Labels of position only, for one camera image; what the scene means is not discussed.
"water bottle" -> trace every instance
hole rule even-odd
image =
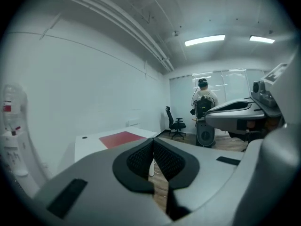
[[[3,121],[5,130],[12,135],[25,130],[24,114],[21,106],[24,104],[24,92],[17,84],[5,85],[3,91]]]

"red mat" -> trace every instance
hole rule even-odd
[[[139,135],[123,131],[117,134],[109,135],[106,137],[100,137],[99,140],[107,147],[112,148],[115,146],[122,145],[124,143],[128,143],[131,141],[137,141],[140,139],[145,139],[145,137],[141,137]]]

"red label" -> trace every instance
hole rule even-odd
[[[4,105],[3,106],[3,111],[4,112],[11,112],[11,105]]]
[[[145,137],[141,137],[139,135],[123,131],[117,134],[105,136],[99,138],[99,140],[107,147],[107,148],[112,148],[115,146],[122,145],[124,143],[132,142],[132,141],[137,141],[140,139],[145,139]]]

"white desk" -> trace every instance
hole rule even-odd
[[[77,162],[83,157],[90,155],[92,153],[106,150],[107,147],[99,140],[100,137],[117,134],[123,131],[127,131],[145,138],[155,137],[156,135],[159,134],[157,132],[143,130],[136,127],[125,127],[117,130],[110,130],[110,131],[105,131],[105,132],[100,132],[100,133],[95,133],[90,135],[77,136],[75,139],[74,162]],[[153,175],[154,175],[154,161],[151,163],[150,166],[150,176]]]

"ceiling pipe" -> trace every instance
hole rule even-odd
[[[149,47],[147,47],[141,40],[139,40],[139,38],[135,34],[131,33],[129,30],[127,30],[126,27],[122,26],[121,24],[117,23],[111,17],[107,16],[106,14],[102,13],[101,11],[99,11],[99,10],[91,7],[90,5],[84,3],[84,2],[82,2],[80,0],[70,0],[70,1],[76,2],[76,3],[80,4],[80,5],[82,5],[82,6],[86,7],[86,8],[88,8],[88,9],[90,9],[90,10],[92,10],[92,11],[98,13],[98,14],[100,14],[101,16],[105,17],[106,19],[110,20],[112,23],[116,24],[118,27],[120,27],[122,30],[126,31],[129,35],[131,35],[134,39],[136,39],[139,43],[141,43],[150,53],[152,53],[157,58],[158,61],[160,61],[160,58],[158,58],[154,54],[154,52],[149,49]]]
[[[147,19],[144,17],[144,15],[138,10],[138,8],[136,8],[130,1],[128,1],[128,0],[123,0],[123,1],[125,1],[131,8],[133,8],[133,9],[141,16],[141,18],[143,18],[143,20],[144,20],[147,24],[150,23],[149,19],[147,20]]]
[[[134,37],[138,42],[140,42],[149,52],[151,52],[155,57],[156,59],[168,70],[170,71],[170,66],[168,65],[168,60],[166,60],[167,58],[164,57],[162,58],[162,55],[160,55],[156,50],[153,49],[153,46],[148,42],[146,41],[132,26],[130,26],[127,22],[125,22],[124,20],[122,20],[119,16],[117,16],[116,14],[114,14],[111,10],[105,8],[104,6],[94,2],[94,1],[91,1],[91,0],[71,0],[73,2],[76,2],[82,6],[85,6],[89,9],[91,9],[92,11],[102,15],[103,17],[109,19],[111,22],[113,22],[114,24],[116,24],[117,26],[119,26],[120,28],[122,28],[123,30],[125,30],[127,33],[129,33],[132,37]],[[113,20],[112,18],[110,18],[109,16],[107,16],[106,14],[100,12],[99,10],[91,7],[90,5],[108,13],[110,16],[112,16],[113,18],[115,18],[117,21],[119,21],[120,23],[122,23],[124,26],[122,26],[120,23],[116,22],[115,20]]]
[[[134,20],[126,11],[124,11],[122,8],[117,6],[115,3],[113,3],[110,0],[100,0],[101,2],[105,3],[110,8],[116,10],[119,12],[122,16],[124,16],[127,20],[129,20],[152,44],[153,46],[158,50],[158,52],[162,55],[162,59],[168,59],[165,53],[162,51],[160,46],[155,42],[155,40],[147,33],[147,31],[136,21]],[[174,67],[170,63],[169,60],[167,60],[168,66],[174,70]]]
[[[166,19],[169,21],[169,23],[170,23],[170,25],[171,25],[173,31],[175,31],[175,27],[174,27],[173,23],[170,21],[169,17],[167,16],[167,14],[166,14],[166,12],[164,11],[164,9],[161,7],[160,3],[159,3],[157,0],[154,0],[154,1],[155,1],[156,4],[159,6],[159,8],[161,9],[162,13],[165,15]],[[182,44],[181,44],[179,38],[177,39],[177,41],[178,41],[178,43],[179,43],[179,45],[180,45],[180,48],[181,48],[181,50],[182,50],[182,53],[183,53],[183,55],[184,55],[185,60],[187,60],[186,54],[185,54],[185,52],[184,52],[184,49],[183,49],[183,47],[182,47]]]

